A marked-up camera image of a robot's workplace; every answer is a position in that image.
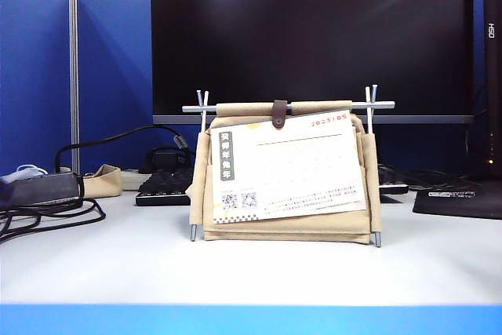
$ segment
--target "white desk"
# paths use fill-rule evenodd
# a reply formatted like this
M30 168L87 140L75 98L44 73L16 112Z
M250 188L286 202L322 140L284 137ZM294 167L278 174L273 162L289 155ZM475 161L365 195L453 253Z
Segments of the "white desk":
M190 242L188 207L101 199L105 221L0 245L2 303L502 303L502 221L414 214L413 194L394 198L381 249Z

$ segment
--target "beige pouch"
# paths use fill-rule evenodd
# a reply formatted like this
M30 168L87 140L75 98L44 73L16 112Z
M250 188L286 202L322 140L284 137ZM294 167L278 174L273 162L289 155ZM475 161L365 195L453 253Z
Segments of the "beige pouch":
M122 193L120 168L103 164L92 176L84 177L84 198L106 198Z
M211 126L229 126L271 119L272 104L218 104ZM292 114L341 110L350 101L296 102ZM366 209L346 213L326 213L242 223L213 223L213 182L210 132L198 137L194 179L187 194L191 198L190 224L204 226L204 238L211 239L288 239L304 241L345 241L369 243L370 234L380 231L377 149L373 134L366 134L361 120L351 116L355 126L359 165L366 190Z

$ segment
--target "qr code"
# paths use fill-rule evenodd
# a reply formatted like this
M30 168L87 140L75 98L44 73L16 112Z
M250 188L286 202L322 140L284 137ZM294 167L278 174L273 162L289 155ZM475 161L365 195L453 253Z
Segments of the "qr code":
M242 208L257 208L256 192L245 192L241 194Z
M223 202L223 209L237 209L236 194L222 195L221 201Z

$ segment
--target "desk calendar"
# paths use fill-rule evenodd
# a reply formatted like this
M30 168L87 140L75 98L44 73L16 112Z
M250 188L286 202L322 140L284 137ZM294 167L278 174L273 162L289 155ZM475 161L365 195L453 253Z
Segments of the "desk calendar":
M214 224L366 209L349 111L211 129Z

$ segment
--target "black monitor screen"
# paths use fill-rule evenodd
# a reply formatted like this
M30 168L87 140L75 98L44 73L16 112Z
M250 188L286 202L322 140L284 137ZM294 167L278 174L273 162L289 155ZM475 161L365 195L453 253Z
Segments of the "black monitor screen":
M470 114L473 0L151 0L154 115L211 104L364 100Z

